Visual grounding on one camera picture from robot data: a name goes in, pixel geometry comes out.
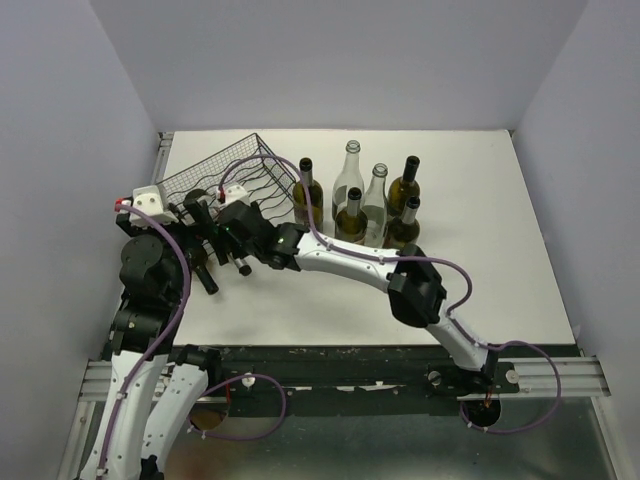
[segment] wire rack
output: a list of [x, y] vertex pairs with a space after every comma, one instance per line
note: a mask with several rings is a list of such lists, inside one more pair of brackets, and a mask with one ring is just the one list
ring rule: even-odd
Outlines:
[[[192, 167], [165, 178], [158, 185], [164, 187], [167, 201], [180, 208], [186, 195], [196, 188], [213, 194], [231, 162], [258, 154], [274, 153], [257, 133], [252, 133]], [[260, 205], [265, 218], [285, 221], [285, 217], [292, 216], [291, 191], [295, 178], [277, 160], [258, 158], [244, 163], [225, 180], [225, 185], [232, 183], [242, 185], [250, 193], [251, 201]]]

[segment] bottle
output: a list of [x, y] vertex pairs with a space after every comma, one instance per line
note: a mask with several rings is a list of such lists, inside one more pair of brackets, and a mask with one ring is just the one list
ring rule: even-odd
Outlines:
[[389, 222], [384, 248], [402, 250], [408, 243], [414, 243], [420, 235], [420, 224], [416, 220], [416, 212], [420, 206], [418, 197], [409, 197], [399, 217]]
[[384, 163], [377, 163], [371, 173], [373, 175], [371, 183], [362, 202], [362, 211], [368, 220], [364, 244], [367, 247], [381, 247], [387, 225], [387, 199], [384, 197], [384, 184], [388, 169]]
[[[324, 220], [324, 204], [323, 204], [323, 191], [322, 186], [313, 179], [313, 162], [309, 158], [303, 158], [300, 160], [300, 173], [302, 178], [307, 184], [309, 189], [309, 196], [311, 197], [311, 208], [313, 210], [313, 223], [316, 225], [316, 229], [322, 232], [322, 222]], [[309, 226], [309, 215], [307, 212], [307, 198], [304, 194], [304, 188], [302, 182], [296, 182], [293, 186], [293, 216], [296, 223]]]
[[420, 185], [416, 182], [416, 172], [419, 166], [420, 159], [418, 157], [413, 155], [408, 157], [404, 164], [402, 177], [396, 178], [389, 187], [389, 202], [387, 203], [389, 221], [400, 216], [409, 197], [420, 196]]
[[336, 219], [338, 212], [347, 205], [347, 192], [352, 187], [364, 191], [364, 180], [360, 175], [360, 143], [357, 140], [347, 142], [347, 156], [344, 159], [342, 172], [333, 184], [331, 218]]
[[364, 245], [367, 232], [367, 216], [360, 209], [362, 190], [358, 187], [349, 189], [347, 206], [336, 215], [336, 235], [338, 240], [345, 240]]

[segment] gray wall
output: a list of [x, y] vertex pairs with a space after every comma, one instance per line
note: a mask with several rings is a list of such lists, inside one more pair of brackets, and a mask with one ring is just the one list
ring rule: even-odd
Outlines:
[[163, 130], [513, 128], [585, 0], [92, 0]]
[[[515, 145], [579, 341], [640, 452], [640, 3], [591, 0]], [[640, 459], [634, 456], [640, 473]]]
[[0, 478], [55, 478], [156, 134], [88, 2], [0, 2]]

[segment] purple cable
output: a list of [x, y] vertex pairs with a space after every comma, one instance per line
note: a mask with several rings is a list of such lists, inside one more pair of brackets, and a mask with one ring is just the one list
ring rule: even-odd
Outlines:
[[211, 387], [209, 390], [204, 392], [202, 396], [206, 397], [207, 395], [210, 395], [216, 390], [219, 390], [222, 387], [229, 385], [230, 383], [237, 382], [238, 380], [242, 380], [243, 378], [261, 378], [263, 380], [270, 381], [276, 386], [276, 388], [278, 389], [278, 392], [280, 392], [280, 399], [282, 400], [282, 408], [280, 409], [280, 416], [278, 417], [278, 420], [276, 421], [276, 423], [271, 428], [269, 428], [268, 430], [262, 433], [259, 433], [257, 435], [247, 435], [245, 437], [236, 437], [233, 435], [225, 435], [224, 433], [214, 433], [209, 431], [203, 431], [196, 427], [192, 427], [193, 430], [195, 430], [198, 433], [204, 433], [205, 436], [210, 438], [218, 438], [220, 440], [232, 440], [232, 441], [238, 441], [238, 442], [248, 442], [251, 440], [260, 440], [261, 438], [268, 437], [273, 432], [275, 432], [280, 427], [280, 425], [282, 425], [282, 422], [284, 421], [284, 416], [287, 413], [287, 396], [284, 393], [284, 388], [282, 388], [282, 385], [280, 385], [275, 378], [272, 378], [268, 375], [262, 375], [260, 373], [249, 373], [246, 375], [238, 375], [237, 377], [233, 377], [233, 378], [230, 378], [229, 380], [225, 380], [224, 382], [219, 383], [215, 387]]
[[243, 159], [236, 160], [236, 161], [232, 162], [227, 167], [227, 170], [224, 172], [224, 175], [222, 175], [222, 179], [220, 180], [219, 189], [221, 191], [224, 191], [223, 190], [223, 186], [224, 186], [225, 180], [230, 175], [230, 173], [233, 170], [235, 170], [238, 166], [242, 165], [243, 163], [249, 162], [251, 160], [265, 159], [265, 158], [270, 158], [272, 160], [275, 160], [277, 163], [280, 164], [280, 166], [282, 166], [282, 164], [287, 165], [289, 168], [291, 168], [291, 170], [293, 170], [296, 173], [296, 175], [300, 179], [300, 183], [302, 184], [302, 188], [304, 189], [304, 196], [305, 196], [305, 199], [307, 200], [307, 215], [308, 215], [308, 219], [309, 219], [309, 229], [311, 230], [313, 235], [316, 237], [318, 242], [320, 242], [322, 245], [324, 245], [325, 247], [330, 248], [332, 250], [335, 250], [338, 253], [342, 253], [344, 255], [349, 255], [349, 256], [352, 256], [352, 257], [355, 257], [355, 258], [361, 258], [363, 260], [374, 260], [374, 261], [379, 261], [379, 262], [382, 262], [382, 263], [408, 262], [408, 261], [411, 261], [411, 262], [430, 262], [430, 263], [438, 263], [438, 264], [445, 265], [447, 267], [453, 268], [458, 273], [460, 273], [464, 277], [465, 281], [467, 282], [467, 292], [465, 293], [465, 295], [460, 300], [458, 300], [457, 302], [453, 303], [451, 306], [449, 306], [449, 308], [447, 308], [446, 315], [449, 317], [449, 319], [451, 320], [453, 325], [460, 331], [460, 333], [470, 343], [477, 344], [478, 346], [480, 346], [482, 348], [486, 348], [487, 350], [492, 350], [492, 351], [496, 351], [496, 352], [502, 352], [505, 348], [507, 348], [509, 346], [512, 346], [512, 345], [522, 345], [522, 346], [525, 346], [525, 347], [528, 347], [528, 348], [534, 350], [535, 352], [540, 354], [542, 357], [544, 357], [544, 359], [547, 362], [549, 362], [549, 365], [551, 365], [551, 368], [553, 369], [553, 373], [554, 373], [554, 375], [556, 377], [557, 394], [556, 394], [556, 398], [555, 398], [555, 401], [553, 403], [553, 406], [549, 409], [549, 411], [545, 415], [540, 417], [535, 422], [533, 422], [533, 423], [531, 423], [529, 425], [525, 425], [523, 427], [513, 428], [513, 429], [509, 429], [509, 430], [488, 430], [488, 429], [484, 429], [482, 427], [479, 427], [479, 426], [474, 425], [473, 423], [471, 423], [471, 421], [469, 420], [469, 417], [467, 416], [467, 410], [466, 410], [466, 406], [465, 406], [464, 402], [460, 402], [460, 415], [462, 416], [463, 420], [465, 420], [465, 422], [470, 427], [472, 427], [472, 428], [474, 428], [476, 430], [480, 430], [480, 431], [483, 431], [483, 432], [492, 433], [492, 434], [496, 434], [496, 435], [509, 435], [509, 434], [512, 434], [512, 433], [520, 433], [520, 432], [525, 432], [527, 430], [531, 430], [532, 428], [535, 428], [535, 427], [541, 425], [542, 423], [547, 421], [549, 418], [551, 418], [551, 416], [556, 412], [556, 410], [560, 406], [560, 402], [562, 400], [562, 385], [561, 385], [561, 381], [560, 381], [560, 372], [558, 371], [558, 367], [556, 366], [554, 361], [551, 359], [551, 357], [549, 355], [547, 355], [543, 350], [541, 350], [540, 348], [536, 347], [535, 345], [532, 345], [530, 343], [523, 342], [523, 341], [520, 341], [520, 340], [512, 340], [512, 341], [509, 341], [509, 342], [504, 343], [502, 345], [485, 345], [485, 344], [478, 343], [476, 341], [476, 339], [474, 339], [471, 335], [469, 335], [469, 333], [462, 327], [462, 325], [460, 325], [460, 323], [458, 323], [458, 321], [455, 320], [451, 316], [452, 312], [456, 308], [460, 307], [461, 305], [466, 303], [467, 300], [469, 300], [469, 298], [471, 297], [471, 293], [473, 292], [473, 283], [471, 282], [471, 277], [469, 276], [469, 274], [461, 266], [459, 266], [456, 263], [451, 262], [449, 260], [445, 260], [445, 259], [442, 259], [442, 258], [434, 258], [434, 257], [383, 257], [383, 258], [379, 258], [379, 257], [376, 257], [374, 255], [367, 255], [367, 254], [364, 254], [364, 253], [354, 252], [354, 251], [348, 250], [346, 248], [337, 247], [335, 245], [329, 245], [329, 242], [327, 242], [324, 238], [322, 238], [322, 235], [316, 229], [315, 222], [313, 220], [313, 210], [311, 208], [311, 195], [309, 194], [309, 188], [308, 188], [307, 184], [305, 183], [304, 178], [302, 177], [302, 174], [300, 173], [300, 170], [298, 170], [296, 168], [296, 166], [293, 163], [291, 163], [289, 160], [287, 160], [286, 158], [279, 157], [277, 155], [265, 155], [265, 154], [252, 155], [250, 157], [243, 158]]
[[236, 160], [236, 161], [232, 162], [227, 167], [227, 170], [224, 172], [224, 175], [222, 175], [222, 179], [220, 180], [219, 189], [221, 191], [224, 191], [223, 190], [223, 186], [224, 186], [225, 180], [231, 174], [231, 172], [233, 170], [235, 170], [237, 167], [239, 167], [243, 163], [249, 162], [251, 160], [265, 159], [265, 158], [270, 158], [272, 160], [275, 160], [276, 162], [281, 164], [281, 166], [282, 166], [282, 164], [287, 165], [289, 168], [291, 168], [291, 170], [293, 170], [296, 173], [298, 178], [300, 178], [300, 183], [302, 184], [302, 187], [304, 189], [304, 196], [305, 196], [305, 198], [307, 200], [307, 215], [309, 217], [309, 229], [313, 233], [314, 237], [316, 237], [316, 240], [318, 240], [318, 242], [320, 242], [322, 245], [327, 247], [327, 249], [335, 250], [338, 253], [342, 253], [344, 255], [349, 255], [349, 256], [355, 257], [355, 258], [360, 258], [362, 260], [373, 260], [375, 262], [381, 262], [381, 263], [389, 263], [389, 262], [429, 262], [429, 263], [438, 263], [438, 264], [441, 264], [441, 265], [445, 265], [447, 267], [451, 267], [454, 270], [456, 270], [458, 273], [460, 273], [460, 275], [462, 275], [464, 277], [465, 281], [467, 282], [467, 292], [464, 294], [464, 296], [460, 300], [458, 300], [457, 302], [453, 303], [447, 309], [447, 313], [452, 312], [454, 309], [460, 307], [467, 300], [469, 300], [469, 298], [471, 297], [471, 293], [473, 292], [473, 283], [471, 282], [471, 277], [469, 276], [469, 274], [461, 266], [457, 265], [456, 263], [454, 263], [454, 262], [452, 262], [450, 260], [445, 260], [443, 258], [435, 258], [435, 257], [382, 257], [382, 258], [380, 258], [380, 257], [377, 257], [375, 255], [367, 255], [366, 253], [354, 252], [354, 251], [349, 250], [347, 248], [342, 248], [342, 247], [338, 247], [338, 246], [333, 245], [333, 244], [329, 244], [329, 242], [327, 242], [322, 237], [320, 232], [318, 232], [318, 230], [316, 229], [315, 222], [313, 221], [313, 211], [312, 211], [312, 209], [310, 207], [310, 205], [311, 205], [311, 195], [309, 194], [309, 188], [308, 188], [307, 184], [305, 183], [304, 179], [302, 178], [302, 174], [300, 173], [300, 170], [298, 170], [296, 168], [296, 166], [293, 163], [291, 163], [289, 160], [287, 160], [286, 158], [279, 157], [277, 155], [259, 154], [259, 155], [251, 155], [250, 157], [246, 157], [246, 158], [243, 158], [243, 159], [240, 159], [240, 160]]
[[[180, 319], [182, 318], [182, 314], [184, 313], [184, 309], [187, 305], [187, 300], [189, 298], [189, 293], [191, 292], [191, 274], [189, 272], [189, 265], [187, 264], [187, 259], [184, 257], [180, 246], [176, 243], [173, 237], [167, 232], [162, 225], [156, 222], [153, 218], [149, 217], [145, 213], [141, 212], [137, 208], [131, 207], [129, 205], [116, 205], [117, 210], [125, 210], [129, 213], [135, 213], [140, 218], [142, 218], [145, 222], [147, 222], [151, 227], [154, 228], [162, 237], [167, 241], [171, 249], [175, 252], [178, 257], [178, 261], [180, 262], [180, 267], [182, 269], [182, 298], [180, 299], [180, 305], [177, 310], [171, 317], [171, 320], [167, 324], [167, 327], [163, 330], [163, 332], [158, 336], [158, 338], [153, 342], [149, 348], [142, 354], [140, 359], [136, 362], [136, 364], [131, 369], [129, 375], [126, 376], [124, 382], [122, 382], [122, 387], [118, 391], [118, 393], [126, 394], [129, 385], [133, 381], [135, 374], [140, 370], [140, 367], [146, 362], [149, 357], [153, 354], [158, 345], [160, 345], [165, 338], [178, 326]], [[98, 468], [104, 469], [107, 463], [107, 454], [109, 453], [109, 444], [111, 443], [111, 437], [113, 436], [113, 431], [116, 426], [116, 421], [118, 419], [118, 412], [120, 411], [120, 407], [122, 406], [123, 398], [116, 398], [116, 401], [113, 404], [113, 410], [111, 411], [111, 415], [109, 417], [109, 422], [107, 423], [107, 429], [104, 434], [104, 442], [102, 443], [102, 449], [100, 450], [100, 461], [98, 462]], [[102, 475], [97, 477], [97, 480], [102, 480]]]

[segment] purple cord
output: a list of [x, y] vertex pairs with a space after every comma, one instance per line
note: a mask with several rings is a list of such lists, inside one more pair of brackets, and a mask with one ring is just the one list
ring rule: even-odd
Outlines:
[[429, 263], [438, 263], [438, 264], [441, 264], [441, 265], [445, 265], [447, 267], [451, 267], [451, 268], [456, 270], [458, 273], [460, 273], [464, 277], [465, 281], [467, 282], [467, 292], [464, 294], [464, 296], [460, 300], [458, 300], [457, 302], [453, 303], [447, 309], [447, 314], [449, 314], [454, 309], [460, 307], [467, 300], [469, 300], [469, 298], [471, 297], [471, 293], [473, 292], [473, 283], [471, 282], [471, 277], [469, 276], [469, 274], [461, 266], [459, 266], [456, 263], [451, 262], [450, 260], [445, 260], [445, 259], [442, 259], [442, 258], [435, 258], [435, 257], [382, 257], [382, 258], [380, 258], [380, 257], [377, 257], [375, 255], [367, 255], [366, 253], [354, 252], [354, 251], [349, 250], [347, 248], [342, 248], [342, 247], [338, 247], [338, 246], [333, 245], [333, 244], [329, 244], [329, 242], [327, 242], [322, 237], [320, 232], [318, 232], [318, 230], [316, 229], [315, 222], [313, 221], [313, 211], [312, 211], [312, 209], [310, 207], [311, 206], [311, 195], [309, 194], [309, 188], [308, 188], [307, 184], [305, 183], [304, 179], [302, 178], [302, 174], [300, 173], [300, 170], [298, 170], [296, 168], [296, 166], [293, 163], [291, 163], [289, 160], [287, 160], [286, 158], [279, 157], [277, 155], [259, 154], [259, 155], [251, 155], [250, 157], [243, 158], [243, 159], [240, 159], [240, 160], [236, 160], [235, 162], [232, 162], [227, 167], [227, 170], [224, 172], [224, 175], [222, 175], [222, 179], [220, 180], [220, 186], [219, 186], [220, 190], [224, 191], [223, 190], [223, 186], [224, 186], [225, 180], [231, 174], [231, 172], [233, 170], [235, 170], [237, 167], [239, 167], [243, 163], [249, 162], [251, 160], [265, 159], [265, 158], [271, 158], [271, 159], [275, 160], [276, 162], [278, 162], [280, 164], [287, 165], [300, 178], [300, 183], [302, 184], [302, 187], [304, 189], [304, 196], [305, 196], [305, 198], [307, 200], [307, 215], [309, 217], [309, 229], [311, 230], [313, 235], [316, 237], [316, 240], [318, 240], [319, 243], [321, 243], [322, 245], [327, 247], [327, 249], [335, 250], [338, 253], [342, 253], [344, 255], [349, 255], [349, 256], [355, 257], [355, 258], [360, 258], [362, 260], [373, 260], [375, 262], [381, 262], [381, 263], [390, 263], [390, 262], [429, 262]]
[[286, 158], [279, 157], [277, 155], [265, 155], [265, 154], [252, 155], [250, 157], [243, 158], [243, 159], [236, 160], [236, 161], [232, 162], [229, 165], [229, 167], [227, 167], [227, 170], [224, 172], [224, 175], [222, 176], [222, 179], [220, 180], [219, 189], [221, 191], [224, 191], [223, 190], [223, 186], [224, 186], [225, 180], [227, 179], [229, 174], [234, 169], [236, 169], [238, 166], [242, 165], [243, 163], [249, 162], [251, 160], [265, 159], [265, 158], [271, 158], [271, 159], [275, 160], [277, 163], [279, 163], [281, 166], [282, 166], [282, 164], [287, 165], [289, 168], [291, 168], [296, 173], [296, 175], [300, 179], [300, 183], [302, 184], [302, 187], [304, 189], [304, 196], [305, 196], [305, 198], [307, 200], [307, 215], [308, 215], [308, 218], [309, 218], [309, 229], [311, 230], [313, 235], [316, 237], [318, 242], [320, 242], [322, 245], [324, 245], [325, 247], [330, 248], [332, 250], [335, 250], [338, 253], [342, 253], [344, 255], [349, 255], [349, 256], [352, 256], [352, 257], [355, 257], [355, 258], [361, 258], [363, 260], [373, 260], [373, 261], [379, 261], [379, 262], [382, 262], [382, 263], [407, 262], [407, 261], [411, 261], [411, 262], [430, 262], [430, 263], [438, 263], [438, 264], [441, 264], [441, 265], [446, 265], [447, 267], [453, 268], [458, 273], [460, 273], [464, 277], [465, 281], [467, 282], [467, 293], [465, 293], [465, 295], [460, 300], [458, 300], [457, 302], [453, 303], [452, 305], [449, 306], [449, 308], [447, 308], [446, 315], [449, 317], [449, 319], [451, 320], [453, 325], [460, 331], [460, 333], [469, 342], [471, 342], [472, 344], [477, 344], [478, 346], [480, 346], [482, 348], [486, 348], [487, 350], [492, 350], [492, 351], [496, 351], [496, 352], [502, 352], [505, 348], [507, 348], [509, 346], [512, 346], [512, 345], [522, 345], [522, 346], [528, 347], [528, 348], [532, 349], [533, 351], [537, 352], [542, 357], [544, 357], [544, 359], [547, 362], [549, 362], [549, 365], [551, 365], [551, 368], [553, 369], [553, 373], [554, 373], [554, 375], [556, 377], [557, 393], [556, 393], [556, 398], [555, 398], [555, 401], [553, 403], [553, 406], [549, 409], [549, 411], [545, 415], [540, 417], [535, 422], [533, 422], [533, 423], [531, 423], [529, 425], [525, 425], [523, 427], [512, 428], [512, 429], [509, 429], [509, 430], [488, 430], [488, 429], [484, 429], [482, 427], [479, 427], [477, 425], [472, 424], [471, 421], [469, 420], [469, 417], [467, 416], [467, 409], [466, 409], [466, 406], [465, 406], [464, 402], [460, 402], [460, 415], [462, 416], [463, 420], [467, 424], [469, 424], [470, 427], [472, 427], [472, 428], [474, 428], [476, 430], [480, 430], [480, 431], [483, 431], [483, 432], [492, 433], [492, 434], [496, 434], [496, 435], [509, 435], [509, 434], [512, 434], [512, 433], [520, 433], [520, 432], [525, 432], [527, 430], [531, 430], [532, 428], [535, 428], [535, 427], [541, 425], [542, 423], [547, 421], [549, 418], [551, 418], [551, 416], [558, 409], [558, 407], [560, 405], [560, 402], [562, 400], [562, 385], [561, 385], [561, 381], [560, 381], [560, 372], [558, 371], [558, 367], [556, 366], [554, 361], [551, 359], [551, 357], [549, 355], [547, 355], [543, 350], [541, 350], [540, 348], [536, 347], [535, 345], [532, 345], [530, 343], [523, 342], [523, 341], [520, 341], [520, 340], [511, 340], [511, 341], [509, 341], [507, 343], [504, 343], [502, 345], [485, 345], [485, 344], [478, 343], [476, 341], [476, 339], [474, 339], [471, 335], [469, 335], [469, 333], [462, 327], [462, 325], [460, 325], [460, 323], [458, 323], [458, 321], [455, 320], [452, 317], [452, 315], [451, 315], [452, 312], [456, 308], [458, 308], [458, 307], [462, 306], [463, 304], [465, 304], [467, 302], [467, 300], [469, 300], [469, 298], [471, 297], [471, 293], [473, 292], [473, 283], [471, 282], [471, 277], [466, 272], [466, 270], [464, 270], [461, 266], [459, 266], [456, 263], [453, 263], [453, 262], [451, 262], [449, 260], [445, 260], [445, 259], [442, 259], [442, 258], [434, 258], [434, 257], [383, 257], [383, 258], [379, 258], [379, 257], [376, 257], [374, 255], [367, 255], [365, 253], [354, 252], [354, 251], [348, 250], [346, 248], [337, 247], [337, 246], [335, 246], [333, 244], [329, 245], [329, 242], [327, 242], [322, 237], [320, 232], [318, 232], [318, 230], [316, 229], [315, 222], [313, 221], [313, 210], [311, 208], [311, 195], [309, 194], [309, 188], [308, 188], [307, 184], [305, 183], [302, 174], [300, 173], [300, 171], [296, 168], [296, 166], [293, 163], [291, 163]]
[[280, 385], [275, 378], [272, 378], [268, 375], [262, 375], [260, 373], [249, 373], [246, 375], [238, 375], [237, 377], [233, 377], [228, 380], [225, 380], [222, 383], [219, 383], [215, 387], [211, 387], [209, 390], [204, 392], [202, 396], [206, 397], [207, 395], [212, 394], [216, 390], [219, 390], [222, 387], [229, 385], [230, 383], [237, 382], [238, 380], [242, 380], [243, 378], [261, 378], [263, 380], [270, 381], [276, 386], [276, 388], [278, 389], [278, 392], [280, 392], [280, 398], [282, 400], [282, 408], [280, 409], [280, 416], [278, 417], [278, 420], [276, 421], [276, 423], [271, 428], [269, 428], [268, 430], [262, 433], [259, 433], [257, 435], [248, 435], [246, 437], [236, 437], [233, 435], [225, 435], [224, 433], [214, 433], [209, 431], [203, 431], [196, 427], [192, 427], [193, 430], [195, 430], [198, 433], [204, 433], [205, 436], [210, 438], [218, 438], [220, 440], [233, 440], [238, 442], [248, 442], [250, 440], [260, 440], [261, 438], [268, 437], [273, 432], [275, 432], [280, 427], [280, 425], [282, 425], [282, 422], [284, 421], [284, 416], [287, 413], [287, 397], [284, 393], [284, 388], [282, 388], [282, 385]]
[[[163, 330], [163, 332], [158, 336], [158, 338], [153, 342], [149, 348], [142, 354], [140, 359], [136, 362], [136, 364], [131, 369], [129, 375], [126, 376], [124, 382], [122, 382], [122, 387], [118, 393], [121, 393], [123, 396], [126, 394], [129, 385], [133, 381], [135, 374], [140, 370], [140, 367], [146, 362], [149, 357], [153, 354], [158, 345], [160, 345], [165, 338], [178, 326], [180, 319], [182, 318], [182, 314], [184, 313], [184, 309], [187, 306], [187, 300], [189, 299], [189, 294], [191, 292], [191, 274], [189, 272], [189, 265], [187, 264], [187, 259], [184, 257], [182, 250], [180, 250], [180, 246], [176, 243], [173, 237], [165, 230], [165, 228], [156, 222], [153, 218], [149, 217], [145, 213], [141, 212], [137, 208], [131, 207], [129, 205], [116, 205], [116, 210], [125, 210], [129, 213], [135, 213], [140, 218], [142, 218], [145, 222], [147, 222], [151, 227], [153, 227], [162, 237], [167, 241], [171, 249], [175, 252], [178, 257], [178, 261], [180, 262], [180, 267], [182, 269], [182, 298], [180, 299], [180, 305], [178, 309], [171, 317], [171, 320], [167, 324], [167, 327]], [[107, 454], [109, 453], [109, 444], [111, 443], [111, 437], [113, 436], [113, 431], [116, 426], [116, 420], [118, 419], [118, 412], [120, 411], [120, 407], [122, 406], [123, 398], [116, 398], [113, 404], [113, 410], [111, 411], [111, 415], [109, 417], [109, 422], [107, 423], [107, 429], [104, 434], [104, 442], [102, 443], [102, 449], [100, 450], [100, 461], [98, 462], [98, 468], [104, 469], [107, 463]], [[97, 480], [102, 480], [102, 475], [97, 477]]]

